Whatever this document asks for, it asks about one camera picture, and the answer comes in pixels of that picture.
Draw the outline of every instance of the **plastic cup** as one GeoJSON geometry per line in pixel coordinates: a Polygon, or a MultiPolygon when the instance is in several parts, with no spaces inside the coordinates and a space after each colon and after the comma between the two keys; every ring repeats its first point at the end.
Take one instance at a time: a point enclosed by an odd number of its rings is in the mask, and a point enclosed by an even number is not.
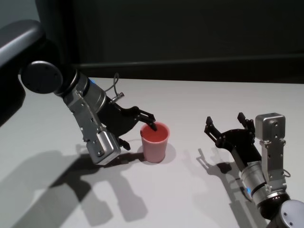
{"type": "Polygon", "coordinates": [[[148,125],[141,128],[143,155],[146,161],[160,163],[165,158],[169,128],[160,122],[155,122],[157,131],[152,130],[148,125]]]}

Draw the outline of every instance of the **dark wall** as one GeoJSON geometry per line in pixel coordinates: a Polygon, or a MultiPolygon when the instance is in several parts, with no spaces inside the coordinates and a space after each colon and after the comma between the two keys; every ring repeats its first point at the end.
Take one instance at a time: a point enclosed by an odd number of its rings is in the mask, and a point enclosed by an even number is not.
{"type": "Polygon", "coordinates": [[[75,0],[80,62],[296,53],[303,0],[75,0]]]}
{"type": "Polygon", "coordinates": [[[304,83],[303,0],[36,0],[88,76],[304,83]]]}

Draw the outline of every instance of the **gray wall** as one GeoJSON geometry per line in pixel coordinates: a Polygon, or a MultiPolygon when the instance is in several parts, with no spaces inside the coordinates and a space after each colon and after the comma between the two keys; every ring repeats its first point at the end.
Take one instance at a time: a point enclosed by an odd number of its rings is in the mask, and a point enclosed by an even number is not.
{"type": "Polygon", "coordinates": [[[22,19],[39,20],[35,0],[0,0],[0,28],[22,19]]]}

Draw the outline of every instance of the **metal bracket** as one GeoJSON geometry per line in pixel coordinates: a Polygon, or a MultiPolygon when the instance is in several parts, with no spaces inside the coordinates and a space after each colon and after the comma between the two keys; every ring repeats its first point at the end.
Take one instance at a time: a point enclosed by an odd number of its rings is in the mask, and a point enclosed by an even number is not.
{"type": "Polygon", "coordinates": [[[262,146],[262,171],[269,192],[285,190],[283,169],[285,116],[270,113],[256,117],[256,138],[262,146]]]}
{"type": "Polygon", "coordinates": [[[87,87],[88,79],[80,75],[77,86],[63,100],[76,118],[93,162],[105,165],[119,155],[121,150],[115,136],[103,127],[96,114],[105,104],[105,92],[91,84],[83,96],[87,87]]]}

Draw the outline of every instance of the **white table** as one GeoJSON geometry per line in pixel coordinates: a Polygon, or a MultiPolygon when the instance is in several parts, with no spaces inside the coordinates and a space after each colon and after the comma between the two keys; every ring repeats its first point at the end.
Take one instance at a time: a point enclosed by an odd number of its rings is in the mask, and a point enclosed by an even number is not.
{"type": "MultiPolygon", "coordinates": [[[[95,80],[102,88],[112,83],[95,80]]],[[[270,112],[286,116],[287,190],[304,201],[304,85],[121,79],[117,89],[126,95],[122,107],[137,105],[169,126],[165,160],[71,171],[48,188],[86,148],[61,98],[27,91],[23,107],[0,128],[2,228],[263,227],[239,189],[231,155],[203,132],[208,115],[222,132],[241,128],[240,111],[253,119],[270,112]],[[206,166],[197,160],[199,149],[206,166]],[[221,173],[220,162],[231,162],[232,170],[221,173]]],[[[141,126],[122,137],[133,153],[141,152],[141,126]]]]}

